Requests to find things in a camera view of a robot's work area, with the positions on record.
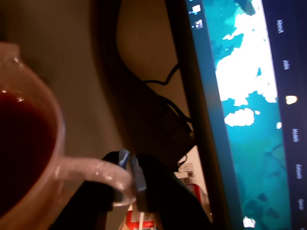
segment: mug handle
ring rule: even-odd
[[[123,168],[99,159],[61,157],[55,177],[57,180],[86,180],[107,184],[123,194],[121,202],[114,207],[130,205],[135,202],[134,182],[130,173]]]

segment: red tea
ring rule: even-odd
[[[0,217],[38,180],[54,143],[48,121],[30,101],[0,91]]]

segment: black cable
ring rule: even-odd
[[[178,163],[178,168],[180,168],[180,167],[188,160],[187,154],[185,155],[185,157],[186,157],[186,158],[184,159],[184,161]]]
[[[144,83],[156,83],[156,84],[160,84],[160,85],[167,85],[169,83],[169,81],[171,80],[171,78],[173,77],[174,73],[179,69],[179,63],[177,63],[172,70],[169,72],[169,75],[167,77],[167,79],[165,80],[165,82],[163,81],[159,81],[159,80],[144,80]]]
[[[171,100],[169,100],[166,97],[160,96],[159,98],[161,98],[163,101],[165,101],[166,104],[168,104],[169,106],[171,106],[176,113],[178,114],[179,117],[181,117],[182,119],[184,119],[186,122],[189,122],[192,124],[191,118],[187,117],[178,107],[177,105],[175,105]]]

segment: navigation menu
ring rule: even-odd
[[[300,53],[307,49],[298,29],[300,1],[263,0],[276,77],[279,107],[283,123],[284,147],[290,189],[292,229],[307,229],[307,142],[305,103],[307,81]]]

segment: blue map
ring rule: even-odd
[[[243,217],[291,229],[270,40],[261,0],[204,0]]]

